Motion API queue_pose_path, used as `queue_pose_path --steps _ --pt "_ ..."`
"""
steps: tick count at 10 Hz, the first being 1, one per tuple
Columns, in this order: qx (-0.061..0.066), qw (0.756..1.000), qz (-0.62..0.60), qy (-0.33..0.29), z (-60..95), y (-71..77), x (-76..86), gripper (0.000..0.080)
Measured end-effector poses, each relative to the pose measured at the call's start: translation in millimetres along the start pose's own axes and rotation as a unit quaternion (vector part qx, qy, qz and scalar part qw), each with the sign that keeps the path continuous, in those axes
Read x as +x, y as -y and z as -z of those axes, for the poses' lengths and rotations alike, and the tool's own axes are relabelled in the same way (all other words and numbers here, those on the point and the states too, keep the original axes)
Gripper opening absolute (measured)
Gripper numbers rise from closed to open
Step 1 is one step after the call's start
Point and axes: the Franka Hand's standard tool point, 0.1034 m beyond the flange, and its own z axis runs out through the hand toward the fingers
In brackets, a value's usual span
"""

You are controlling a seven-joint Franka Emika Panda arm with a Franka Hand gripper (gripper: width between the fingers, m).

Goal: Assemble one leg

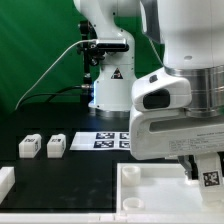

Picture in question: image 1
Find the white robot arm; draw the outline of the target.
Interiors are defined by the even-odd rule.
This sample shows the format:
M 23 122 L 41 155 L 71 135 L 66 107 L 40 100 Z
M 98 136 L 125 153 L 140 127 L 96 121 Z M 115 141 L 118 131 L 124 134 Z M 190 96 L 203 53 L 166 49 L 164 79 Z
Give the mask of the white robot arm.
M 224 0 L 73 0 L 102 54 L 91 111 L 130 117 L 131 154 L 176 157 L 199 177 L 221 175 L 224 152 Z M 160 69 L 134 75 L 134 39 L 115 22 L 139 15 L 165 46 Z

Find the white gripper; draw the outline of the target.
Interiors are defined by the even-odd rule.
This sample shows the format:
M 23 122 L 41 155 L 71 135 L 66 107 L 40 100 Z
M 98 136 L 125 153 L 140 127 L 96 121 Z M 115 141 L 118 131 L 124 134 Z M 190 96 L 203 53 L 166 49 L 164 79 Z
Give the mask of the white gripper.
M 192 155 L 224 151 L 224 116 L 191 118 L 180 109 L 140 112 L 132 108 L 129 136 L 134 158 L 179 156 L 186 175 L 197 177 Z

